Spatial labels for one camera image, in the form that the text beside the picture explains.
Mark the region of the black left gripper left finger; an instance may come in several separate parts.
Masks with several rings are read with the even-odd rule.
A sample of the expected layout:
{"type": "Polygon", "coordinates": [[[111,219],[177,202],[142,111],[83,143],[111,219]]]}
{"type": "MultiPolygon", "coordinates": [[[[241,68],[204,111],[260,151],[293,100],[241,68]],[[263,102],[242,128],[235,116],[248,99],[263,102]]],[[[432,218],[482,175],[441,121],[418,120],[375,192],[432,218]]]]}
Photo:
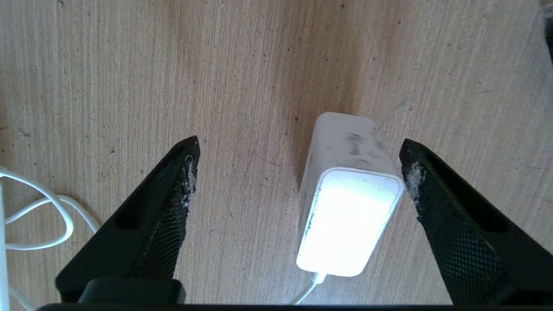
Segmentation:
{"type": "Polygon", "coordinates": [[[178,142],[59,272],[65,304],[181,304],[174,279],[196,191],[197,136],[178,142]]]}

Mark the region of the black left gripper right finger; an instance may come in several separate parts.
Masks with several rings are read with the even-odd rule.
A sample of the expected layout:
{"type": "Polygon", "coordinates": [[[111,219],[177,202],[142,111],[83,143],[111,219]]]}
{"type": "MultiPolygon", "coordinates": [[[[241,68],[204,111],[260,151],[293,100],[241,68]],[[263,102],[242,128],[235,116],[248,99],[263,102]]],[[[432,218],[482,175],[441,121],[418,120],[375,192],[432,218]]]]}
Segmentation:
{"type": "Polygon", "coordinates": [[[405,139],[402,176],[454,305],[551,305],[553,257],[429,148],[405,139]]]}

